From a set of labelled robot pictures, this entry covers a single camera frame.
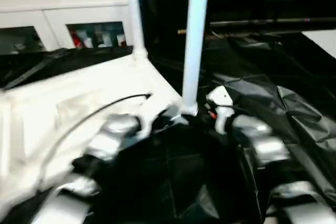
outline black fabric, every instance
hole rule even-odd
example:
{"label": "black fabric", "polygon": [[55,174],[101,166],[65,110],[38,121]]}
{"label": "black fabric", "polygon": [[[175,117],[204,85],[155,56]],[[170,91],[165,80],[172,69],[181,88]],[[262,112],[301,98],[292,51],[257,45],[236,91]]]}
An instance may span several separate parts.
{"label": "black fabric", "polygon": [[[152,55],[154,65],[179,92],[182,85],[176,79],[182,79],[182,59],[175,63]],[[199,85],[201,98],[224,85],[236,105],[267,122],[332,207],[336,206],[335,64],[302,34],[228,38],[207,43]]]}
{"label": "black fabric", "polygon": [[34,198],[15,206],[1,223],[29,224],[49,193],[50,190],[47,190],[39,195],[36,195]]}
{"label": "black fabric", "polygon": [[[86,223],[245,220],[250,203],[234,160],[234,152],[206,133],[172,127],[120,153],[105,173],[104,193]],[[38,197],[21,204],[3,224],[29,223],[39,204]]]}
{"label": "black fabric", "polygon": [[131,54],[127,48],[59,49],[0,57],[0,87],[11,89]]}
{"label": "black fabric", "polygon": [[[232,22],[221,26],[229,34],[335,29],[336,12],[331,3],[333,0],[208,0],[206,27],[213,22]],[[178,35],[178,30],[186,29],[187,10],[188,0],[141,0],[147,49],[158,42],[175,54],[176,48],[185,43],[185,36]]]}

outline metal rod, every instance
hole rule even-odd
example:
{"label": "metal rod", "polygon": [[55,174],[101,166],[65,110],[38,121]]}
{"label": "metal rod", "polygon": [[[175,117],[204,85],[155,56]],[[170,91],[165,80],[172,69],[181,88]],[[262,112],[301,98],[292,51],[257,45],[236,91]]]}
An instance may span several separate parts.
{"label": "metal rod", "polygon": [[132,30],[133,30],[133,54],[135,57],[146,57],[147,51],[145,49],[143,40],[143,30],[141,23],[141,13],[139,0],[128,0],[130,15],[132,19]]}
{"label": "metal rod", "polygon": [[189,114],[197,113],[196,97],[200,75],[206,8],[207,0],[189,0],[182,107],[182,110]]}

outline black tarp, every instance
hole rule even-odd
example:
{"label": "black tarp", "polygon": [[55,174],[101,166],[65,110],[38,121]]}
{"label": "black tarp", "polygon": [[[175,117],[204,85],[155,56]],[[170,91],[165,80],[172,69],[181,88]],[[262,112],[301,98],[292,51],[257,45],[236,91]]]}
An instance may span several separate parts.
{"label": "black tarp", "polygon": [[8,90],[131,54],[127,48],[58,49],[0,57],[0,88]]}
{"label": "black tarp", "polygon": [[[75,52],[82,59],[84,51]],[[183,52],[172,58],[156,52],[150,58],[180,92]],[[224,85],[236,105],[273,127],[297,160],[288,170],[311,181],[332,207],[335,66],[335,59],[302,34],[206,41],[198,94],[202,105],[205,94]],[[238,156],[219,140],[212,132],[178,126],[125,150],[108,173],[109,190],[91,221],[256,223],[256,202]],[[34,199],[14,209],[4,223],[28,223],[27,204],[34,205]]]}

